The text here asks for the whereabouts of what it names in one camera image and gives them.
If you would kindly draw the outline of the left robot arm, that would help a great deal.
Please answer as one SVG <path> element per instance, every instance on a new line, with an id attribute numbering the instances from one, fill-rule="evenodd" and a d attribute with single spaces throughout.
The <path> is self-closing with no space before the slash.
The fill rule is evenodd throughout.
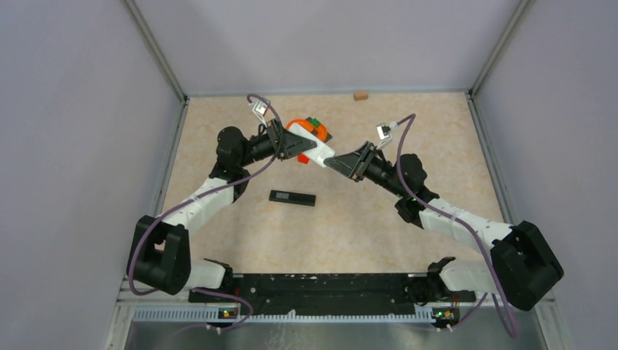
<path id="1" fill-rule="evenodd" d="M 285 128 L 277 118 L 264 131 L 247 139 L 239 128 L 224 128 L 217 136 L 216 162 L 204 182 L 181 203 L 160 215 L 145 215 L 136 223 L 126 275 L 134 295 L 179 293 L 187 285 L 205 287 L 216 301 L 233 293 L 233 281 L 223 264 L 195 262 L 190 252 L 192 235 L 223 208 L 235 203 L 249 182 L 277 160 L 298 155 L 311 158 L 325 143 L 294 123 Z"/>

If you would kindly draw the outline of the black remote control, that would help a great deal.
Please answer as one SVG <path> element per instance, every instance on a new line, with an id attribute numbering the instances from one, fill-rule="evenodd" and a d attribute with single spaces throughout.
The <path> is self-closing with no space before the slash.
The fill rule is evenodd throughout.
<path id="1" fill-rule="evenodd" d="M 299 192 L 271 190 L 269 194 L 269 201 L 301 206 L 315 206 L 316 196 Z"/>

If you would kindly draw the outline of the small wooden block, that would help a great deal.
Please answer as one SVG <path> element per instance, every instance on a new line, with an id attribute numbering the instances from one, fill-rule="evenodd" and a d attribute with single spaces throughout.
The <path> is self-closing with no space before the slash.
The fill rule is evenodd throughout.
<path id="1" fill-rule="evenodd" d="M 365 101 L 369 98 L 369 93 L 367 91 L 356 91 L 353 94 L 354 101 Z"/>

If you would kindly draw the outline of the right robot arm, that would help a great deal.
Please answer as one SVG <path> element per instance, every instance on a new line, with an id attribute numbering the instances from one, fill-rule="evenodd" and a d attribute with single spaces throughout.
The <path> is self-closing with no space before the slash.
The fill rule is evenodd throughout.
<path id="1" fill-rule="evenodd" d="M 370 180 L 398 197 L 395 208 L 406 223 L 444 234 L 482 255 L 480 262 L 446 259 L 427 281 L 436 300 L 458 291 L 482 292 L 530 311 L 565 276 L 535 224 L 496 222 L 449 203 L 424 184 L 427 173 L 416 154 L 404 153 L 392 163 L 367 142 L 321 164 L 355 182 Z"/>

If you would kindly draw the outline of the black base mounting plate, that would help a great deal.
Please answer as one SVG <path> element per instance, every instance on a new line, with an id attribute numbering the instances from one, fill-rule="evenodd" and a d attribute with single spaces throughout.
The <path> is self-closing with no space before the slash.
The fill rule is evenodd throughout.
<path id="1" fill-rule="evenodd" d="M 191 303 L 223 302 L 223 294 L 248 301 L 256 316 L 412 315 L 429 303 L 471 303 L 474 292 L 451 292 L 436 276 L 413 273 L 245 273 L 226 279 L 216 295 L 189 292 Z"/>

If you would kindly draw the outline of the red block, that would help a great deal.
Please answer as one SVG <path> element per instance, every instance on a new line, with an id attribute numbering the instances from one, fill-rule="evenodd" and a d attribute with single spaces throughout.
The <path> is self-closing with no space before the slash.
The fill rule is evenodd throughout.
<path id="1" fill-rule="evenodd" d="M 303 164 L 308 164 L 310 162 L 310 159 L 303 154 L 298 155 L 297 160 Z"/>

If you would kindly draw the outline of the white remote control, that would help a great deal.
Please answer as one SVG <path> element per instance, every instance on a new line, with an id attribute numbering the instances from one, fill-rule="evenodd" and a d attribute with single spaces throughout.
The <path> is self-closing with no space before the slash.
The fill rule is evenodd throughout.
<path id="1" fill-rule="evenodd" d="M 287 131 L 299 136 L 303 141 L 302 151 L 298 154 L 316 165 L 326 168 L 326 160 L 334 157 L 336 152 L 327 144 L 328 130 L 310 120 L 296 119 L 286 126 Z"/>

